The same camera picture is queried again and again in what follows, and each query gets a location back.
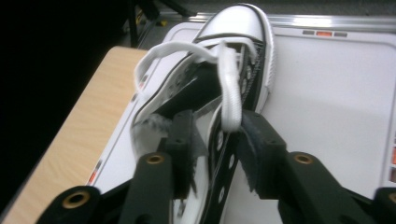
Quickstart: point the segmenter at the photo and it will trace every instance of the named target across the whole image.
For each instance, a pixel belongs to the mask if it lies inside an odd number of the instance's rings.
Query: shoe
[[[140,83],[155,59],[188,54],[134,116],[131,139],[136,160],[169,137],[174,117],[192,116],[193,178],[186,200],[175,202],[175,223],[219,223],[233,178],[233,154],[242,110],[262,112],[275,74],[271,24],[247,4],[227,7],[211,18],[192,43],[167,42],[150,49],[134,70]]]

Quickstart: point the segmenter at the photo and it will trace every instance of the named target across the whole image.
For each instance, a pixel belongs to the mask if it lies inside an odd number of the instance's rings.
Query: white shoelace
[[[221,129],[227,133],[236,132],[242,121],[242,103],[238,84],[238,54],[235,49],[228,48],[226,42],[245,44],[250,49],[251,61],[254,62],[257,54],[254,44],[250,39],[244,37],[217,40],[210,43],[210,45],[216,45],[212,49],[189,42],[166,42],[150,49],[137,64],[134,70],[136,89],[140,91],[138,85],[155,59],[163,58],[179,51],[192,53],[192,56],[197,57],[197,61],[216,63],[218,65],[219,83],[222,92]]]

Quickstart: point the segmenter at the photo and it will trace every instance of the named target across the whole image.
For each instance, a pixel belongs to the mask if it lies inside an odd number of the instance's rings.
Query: black and white sneaker
[[[187,199],[176,203],[175,223],[219,223],[237,164],[233,134],[240,128],[242,110],[262,112],[271,91],[274,35],[259,8],[227,7],[192,43],[167,42],[149,50],[135,69],[136,83],[155,59],[178,51],[188,54],[134,117],[133,151],[136,159],[156,151],[168,137],[173,117],[191,111],[196,134],[192,157],[186,160],[193,164],[193,181]]]

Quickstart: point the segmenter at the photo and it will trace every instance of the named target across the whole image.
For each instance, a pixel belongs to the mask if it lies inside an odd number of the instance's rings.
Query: dark floor
[[[198,12],[216,12],[239,1],[175,0]],[[396,16],[394,1],[245,1],[267,14]],[[171,11],[155,1],[162,11]],[[123,0],[25,1],[3,8],[1,170],[6,189],[0,211],[18,192],[72,109],[106,52],[130,47],[121,31]],[[141,42],[149,49],[177,24],[156,26]]]

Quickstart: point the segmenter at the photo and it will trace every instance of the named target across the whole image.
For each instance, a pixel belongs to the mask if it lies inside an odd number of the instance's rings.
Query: wooden table
[[[134,95],[139,49],[111,49],[35,168],[4,223],[35,223],[61,192],[85,185]]]

